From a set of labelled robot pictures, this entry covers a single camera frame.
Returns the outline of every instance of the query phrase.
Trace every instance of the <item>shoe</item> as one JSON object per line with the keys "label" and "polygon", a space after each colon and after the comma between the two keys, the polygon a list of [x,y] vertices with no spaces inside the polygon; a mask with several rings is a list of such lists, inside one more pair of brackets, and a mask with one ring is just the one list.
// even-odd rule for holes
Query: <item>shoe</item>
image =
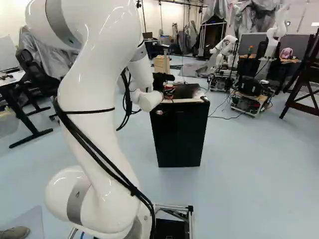
{"label": "shoe", "polygon": [[26,227],[15,227],[8,230],[0,231],[0,239],[24,239],[30,233]]}

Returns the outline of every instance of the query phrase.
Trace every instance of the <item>laboratory floor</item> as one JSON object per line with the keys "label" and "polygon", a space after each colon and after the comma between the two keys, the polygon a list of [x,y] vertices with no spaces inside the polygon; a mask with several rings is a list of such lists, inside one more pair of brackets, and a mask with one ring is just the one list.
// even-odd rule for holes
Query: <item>laboratory floor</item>
{"label": "laboratory floor", "polygon": [[[191,62],[184,57],[184,64]],[[172,56],[171,64],[181,64],[181,59]],[[184,79],[208,87],[205,79]],[[225,99],[219,92],[207,96],[211,112]],[[290,109],[279,119],[287,97],[274,97],[273,107],[258,119],[208,119],[200,167],[158,168],[147,113],[131,117],[118,132],[119,143],[153,202],[194,205],[196,239],[317,239],[319,118]],[[122,96],[116,98],[120,124]],[[41,104],[51,105],[49,100]],[[45,238],[63,239],[70,225],[47,211],[44,188],[55,173],[77,161],[58,123],[47,117],[52,113],[30,118],[39,129],[53,127],[54,132],[10,150],[9,144],[29,134],[20,123],[16,133],[0,139],[0,225],[40,205]],[[214,115],[238,113],[225,104]]]}

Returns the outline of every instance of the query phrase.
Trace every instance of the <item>wooden easel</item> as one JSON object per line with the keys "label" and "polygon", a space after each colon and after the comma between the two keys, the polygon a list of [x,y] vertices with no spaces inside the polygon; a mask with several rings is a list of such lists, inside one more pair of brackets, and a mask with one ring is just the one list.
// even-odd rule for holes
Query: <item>wooden easel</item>
{"label": "wooden easel", "polygon": [[[301,66],[297,70],[297,72],[294,74],[292,80],[288,83],[288,85],[284,89],[284,91],[287,91],[287,89],[297,79],[296,84],[292,92],[290,93],[289,98],[286,101],[285,108],[280,115],[281,119],[285,116],[289,108],[293,108],[305,113],[319,116],[319,108],[314,96],[314,94],[318,93],[319,90],[312,91],[311,85],[310,85],[311,77],[314,75],[314,73],[319,75],[319,59],[317,59],[318,52],[319,52],[319,28],[316,35],[310,35],[305,57],[301,63]],[[296,99],[296,96],[298,95],[302,86],[307,86],[309,90],[309,94]],[[314,107],[310,107],[310,106],[306,106],[306,105],[298,103],[298,101],[308,97],[311,97]]]}

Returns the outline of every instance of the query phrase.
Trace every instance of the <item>black cabinet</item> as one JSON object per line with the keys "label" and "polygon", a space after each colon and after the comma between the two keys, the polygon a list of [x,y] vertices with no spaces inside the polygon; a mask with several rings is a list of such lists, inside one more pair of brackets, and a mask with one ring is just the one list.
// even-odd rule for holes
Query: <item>black cabinet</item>
{"label": "black cabinet", "polygon": [[176,101],[150,112],[159,167],[200,166],[210,102]]}

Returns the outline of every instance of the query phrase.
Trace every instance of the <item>bottle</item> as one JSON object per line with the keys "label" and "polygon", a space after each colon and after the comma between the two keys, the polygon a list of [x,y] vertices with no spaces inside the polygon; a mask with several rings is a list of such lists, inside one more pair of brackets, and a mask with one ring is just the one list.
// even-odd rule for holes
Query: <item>bottle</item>
{"label": "bottle", "polygon": [[254,48],[254,46],[249,46],[248,52],[247,52],[247,58],[250,57],[251,53],[253,52],[253,48]]}

